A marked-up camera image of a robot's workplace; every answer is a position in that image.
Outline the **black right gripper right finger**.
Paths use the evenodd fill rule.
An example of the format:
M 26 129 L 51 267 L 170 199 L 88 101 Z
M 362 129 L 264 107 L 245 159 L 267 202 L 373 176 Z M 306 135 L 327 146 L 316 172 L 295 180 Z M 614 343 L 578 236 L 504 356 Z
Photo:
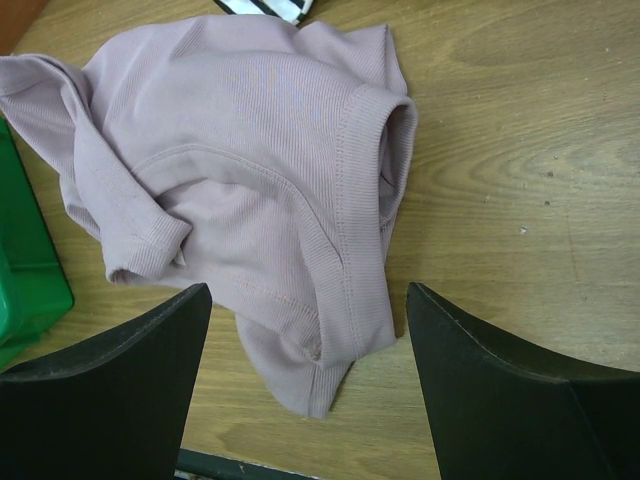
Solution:
M 421 283 L 408 330 L 444 479 L 635 479 L 639 375 L 548 350 Z

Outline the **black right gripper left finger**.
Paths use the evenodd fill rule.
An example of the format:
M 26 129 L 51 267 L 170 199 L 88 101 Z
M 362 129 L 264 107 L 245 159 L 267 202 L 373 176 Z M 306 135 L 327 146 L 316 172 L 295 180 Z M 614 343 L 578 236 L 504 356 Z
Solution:
M 197 284 L 4 371 L 2 478 L 173 478 L 209 320 Z

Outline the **mauve pink tank top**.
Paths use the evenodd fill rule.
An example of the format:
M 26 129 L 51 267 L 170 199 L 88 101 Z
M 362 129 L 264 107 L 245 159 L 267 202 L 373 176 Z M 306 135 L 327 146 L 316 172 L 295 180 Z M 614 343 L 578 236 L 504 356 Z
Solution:
M 385 261 L 417 128 L 385 25 L 206 15 L 83 67 L 1 60 L 1 110 L 115 284 L 204 283 L 288 410 L 322 418 L 395 340 Z

